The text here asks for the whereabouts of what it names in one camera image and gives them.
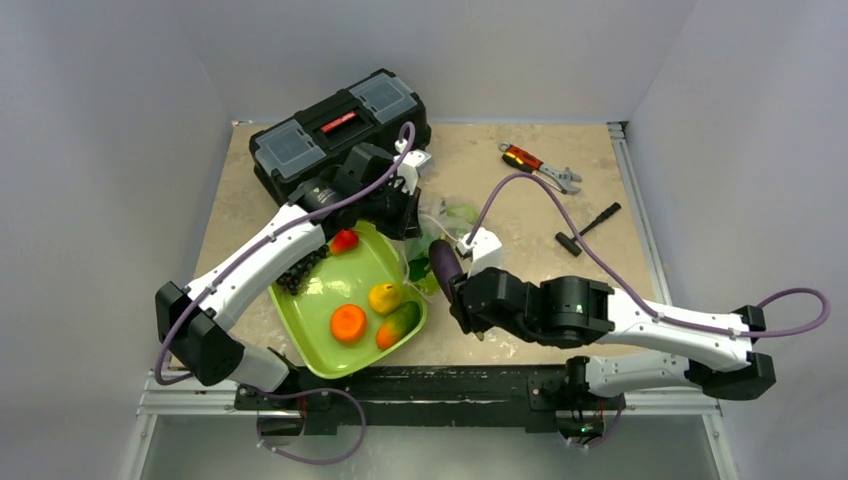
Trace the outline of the toy purple eggplant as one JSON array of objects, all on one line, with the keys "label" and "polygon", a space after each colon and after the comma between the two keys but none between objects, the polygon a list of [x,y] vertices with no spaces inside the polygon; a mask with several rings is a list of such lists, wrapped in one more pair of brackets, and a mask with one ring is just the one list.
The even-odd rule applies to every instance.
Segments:
[{"label": "toy purple eggplant", "polygon": [[459,294],[459,285],[467,278],[467,274],[449,242],[437,239],[428,248],[430,265],[433,274],[444,297],[449,304],[449,312],[457,321],[463,334],[469,333],[469,327]]}]

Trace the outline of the toy bok choy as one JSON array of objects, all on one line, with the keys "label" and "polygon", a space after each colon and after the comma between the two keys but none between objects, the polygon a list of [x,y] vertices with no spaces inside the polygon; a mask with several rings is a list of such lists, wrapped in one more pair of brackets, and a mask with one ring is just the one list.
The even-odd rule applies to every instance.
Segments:
[{"label": "toy bok choy", "polygon": [[407,240],[404,243],[404,254],[408,267],[408,281],[423,296],[431,297],[440,291],[440,287],[432,272],[428,248],[433,241],[430,237]]}]

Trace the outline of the toy green apple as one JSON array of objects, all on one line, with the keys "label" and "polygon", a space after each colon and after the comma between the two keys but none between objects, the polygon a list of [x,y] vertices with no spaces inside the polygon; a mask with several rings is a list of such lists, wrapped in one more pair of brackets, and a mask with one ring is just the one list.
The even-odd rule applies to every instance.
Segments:
[{"label": "toy green apple", "polygon": [[445,207],[445,215],[460,224],[473,226],[479,216],[479,211],[471,204],[451,204]]}]

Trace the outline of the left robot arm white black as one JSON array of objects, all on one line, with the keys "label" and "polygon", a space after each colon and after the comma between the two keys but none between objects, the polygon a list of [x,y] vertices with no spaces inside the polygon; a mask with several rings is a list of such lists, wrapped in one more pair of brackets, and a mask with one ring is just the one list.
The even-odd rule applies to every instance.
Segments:
[{"label": "left robot arm white black", "polygon": [[401,144],[397,155],[368,143],[353,147],[342,165],[302,181],[269,223],[226,260],[186,286],[165,283],[155,294],[161,342],[156,381],[175,382],[162,372],[172,355],[204,386],[233,380],[258,389],[272,408],[292,405],[298,395],[292,366],[230,330],[260,293],[358,221],[395,240],[419,233],[414,162],[423,153]]}]

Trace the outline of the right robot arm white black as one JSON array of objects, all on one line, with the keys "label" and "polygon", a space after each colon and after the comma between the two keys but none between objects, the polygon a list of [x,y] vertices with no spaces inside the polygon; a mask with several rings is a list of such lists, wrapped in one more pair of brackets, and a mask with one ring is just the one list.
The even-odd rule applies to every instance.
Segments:
[{"label": "right robot arm white black", "polygon": [[753,349],[765,324],[758,307],[708,314],[656,305],[578,276],[540,285],[489,267],[440,283],[464,333],[500,328],[528,343],[559,349],[591,344],[639,347],[620,357],[572,359],[564,399],[584,407],[596,398],[665,387],[693,387],[721,400],[760,398],[776,382],[773,359]]}]

